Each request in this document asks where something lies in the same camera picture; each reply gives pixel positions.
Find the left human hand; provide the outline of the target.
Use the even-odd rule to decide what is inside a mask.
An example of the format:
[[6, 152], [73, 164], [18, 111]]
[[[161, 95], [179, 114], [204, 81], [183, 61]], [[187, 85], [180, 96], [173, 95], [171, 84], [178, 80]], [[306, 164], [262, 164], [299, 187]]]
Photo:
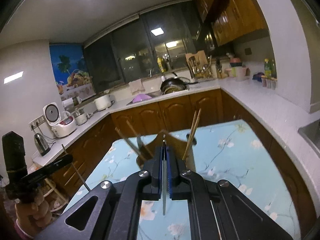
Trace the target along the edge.
[[16, 203], [15, 211], [17, 216], [15, 228], [21, 239], [33, 239], [52, 221], [49, 204], [41, 190], [37, 191], [32, 203]]

